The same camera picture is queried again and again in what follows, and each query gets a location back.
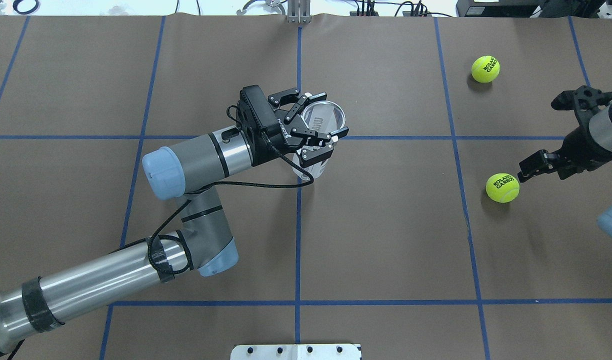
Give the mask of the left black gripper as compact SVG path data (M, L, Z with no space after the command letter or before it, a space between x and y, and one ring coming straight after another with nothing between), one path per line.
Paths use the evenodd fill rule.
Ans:
M267 102L271 107L268 104L261 107L244 104L243 136L249 146L252 166L260 166L279 158L272 147L282 155L296 152L299 166L304 169L328 160L334 152L335 143L348 135L347 126L331 132L293 127L290 135L300 139L300 142L287 137L287 129L284 126L290 125L306 106L316 101L324 101L327 96L327 92L302 94L298 88L289 88L268 95ZM274 111L279 111L285 105L292 107L281 116L280 119L284 123L282 125Z

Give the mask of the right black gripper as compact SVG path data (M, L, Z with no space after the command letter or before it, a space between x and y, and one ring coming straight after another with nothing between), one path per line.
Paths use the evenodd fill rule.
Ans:
M520 161L517 180L525 183L540 174L556 172L560 180L566 180L574 174L597 170L610 161L612 153L594 142L587 129L578 126L565 136L556 152L540 149Z

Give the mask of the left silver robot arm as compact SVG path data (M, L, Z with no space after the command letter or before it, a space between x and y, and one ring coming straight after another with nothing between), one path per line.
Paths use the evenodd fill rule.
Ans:
M303 178L288 188L308 186L319 176L311 171L349 132L344 111L325 92L290 88L265 96L250 85L233 108L235 125L162 146L142 159L155 196L176 200L171 218L180 216L180 229L165 234L165 220L152 235L105 256L0 291L0 358L12 359L28 337L185 272L210 277L232 268L239 253L217 186L253 187L229 178L278 158Z

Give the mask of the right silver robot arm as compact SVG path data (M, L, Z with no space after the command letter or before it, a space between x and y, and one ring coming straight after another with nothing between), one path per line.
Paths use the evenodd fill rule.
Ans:
M519 182L551 173L566 180L612 162L612 91L582 85L562 91L551 107L555 111L573 111L578 126L564 137L557 150L540 149L522 160Z

